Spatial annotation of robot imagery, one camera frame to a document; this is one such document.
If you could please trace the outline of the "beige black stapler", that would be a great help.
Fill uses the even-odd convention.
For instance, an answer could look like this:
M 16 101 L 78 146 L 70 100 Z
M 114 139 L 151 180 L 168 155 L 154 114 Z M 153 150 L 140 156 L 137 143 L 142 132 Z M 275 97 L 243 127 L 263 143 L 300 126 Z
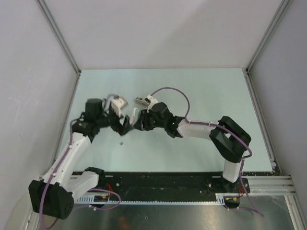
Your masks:
M 137 97 L 135 98 L 134 101 L 136 104 L 143 106 L 143 107 L 148 107 L 148 105 L 151 103 L 151 101 L 147 97 L 146 98 Z

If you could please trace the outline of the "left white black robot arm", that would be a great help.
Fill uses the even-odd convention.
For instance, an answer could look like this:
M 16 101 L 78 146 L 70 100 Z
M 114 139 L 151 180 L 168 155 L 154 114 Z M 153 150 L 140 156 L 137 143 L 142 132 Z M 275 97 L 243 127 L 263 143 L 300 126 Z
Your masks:
M 40 180 L 28 187 L 33 211 L 58 219 L 66 219 L 75 201 L 89 190 L 99 192 L 106 186 L 104 171 L 88 168 L 76 179 L 72 173 L 76 163 L 90 147 L 102 128 L 110 127 L 123 136 L 132 130 L 129 116 L 122 110 L 128 105 L 124 97 L 111 94 L 107 99 L 91 98 L 85 111 L 70 122 L 70 139 L 63 152 Z

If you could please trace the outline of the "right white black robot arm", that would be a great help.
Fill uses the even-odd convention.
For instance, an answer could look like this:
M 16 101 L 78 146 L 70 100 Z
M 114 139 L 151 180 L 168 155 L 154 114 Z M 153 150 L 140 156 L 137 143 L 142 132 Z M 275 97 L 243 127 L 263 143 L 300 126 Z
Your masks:
M 162 128 L 172 138 L 202 138 L 213 142 L 224 158 L 221 186 L 226 192 L 238 188 L 245 151 L 250 151 L 250 135 L 233 119 L 223 116 L 215 122 L 188 121 L 186 117 L 173 115 L 163 102 L 150 102 L 149 99 L 136 98 L 135 102 L 145 109 L 136 116 L 134 109 L 130 121 L 140 131 Z

